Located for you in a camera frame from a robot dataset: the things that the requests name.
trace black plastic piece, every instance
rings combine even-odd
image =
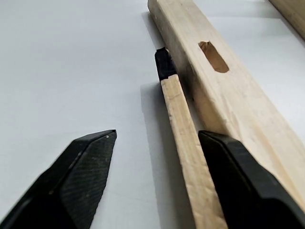
[[[241,142],[208,131],[198,136],[229,229],[305,229],[304,212]]]
[[[175,65],[166,48],[158,49],[154,57],[160,81],[177,74]]]
[[[74,140],[0,225],[0,229],[88,229],[110,168],[116,131]]]

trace wooden board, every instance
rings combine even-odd
[[[161,81],[196,228],[225,229],[226,222],[178,75]]]
[[[205,128],[240,140],[305,210],[304,146],[221,35],[191,0],[148,7]]]
[[[270,0],[305,39],[305,0]]]

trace pointed black tip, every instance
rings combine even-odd
[[[160,81],[167,79],[171,75],[177,74],[172,58],[165,47],[158,49],[154,57]]]

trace mortise hole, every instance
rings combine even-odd
[[[215,71],[219,73],[226,73],[229,71],[228,65],[224,62],[223,58],[219,55],[212,43],[200,42],[198,45]]]

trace white surface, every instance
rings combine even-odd
[[[197,0],[305,142],[305,44],[269,2]],[[193,228],[146,0],[0,0],[0,219],[68,143],[116,129],[92,229]]]

